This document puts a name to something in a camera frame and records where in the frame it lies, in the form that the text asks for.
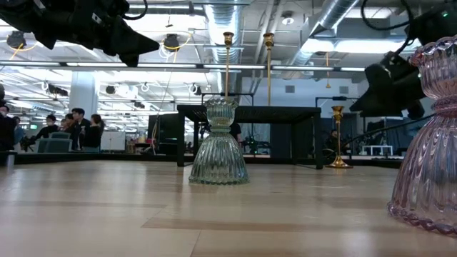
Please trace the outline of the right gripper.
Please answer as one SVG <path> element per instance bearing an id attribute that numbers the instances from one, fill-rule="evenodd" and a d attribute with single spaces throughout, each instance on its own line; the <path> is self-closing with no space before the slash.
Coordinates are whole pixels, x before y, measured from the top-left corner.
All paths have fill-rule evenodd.
<path id="1" fill-rule="evenodd" d="M 386 54 L 366 68 L 367 81 L 358 85 L 360 96 L 350 111 L 361 116 L 402 116 L 406 110 L 410 119 L 423 117 L 421 99 L 425 95 L 418 75 L 418 69 L 407 60 Z"/>

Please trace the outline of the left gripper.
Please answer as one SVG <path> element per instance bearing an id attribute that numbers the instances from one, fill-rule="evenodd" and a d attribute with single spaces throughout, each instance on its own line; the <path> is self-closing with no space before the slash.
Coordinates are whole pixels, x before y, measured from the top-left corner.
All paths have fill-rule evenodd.
<path id="1" fill-rule="evenodd" d="M 139 55 L 158 50 L 160 44 L 124 21 L 128 10 L 126 0 L 55 0 L 53 40 L 101 49 L 135 67 Z"/>

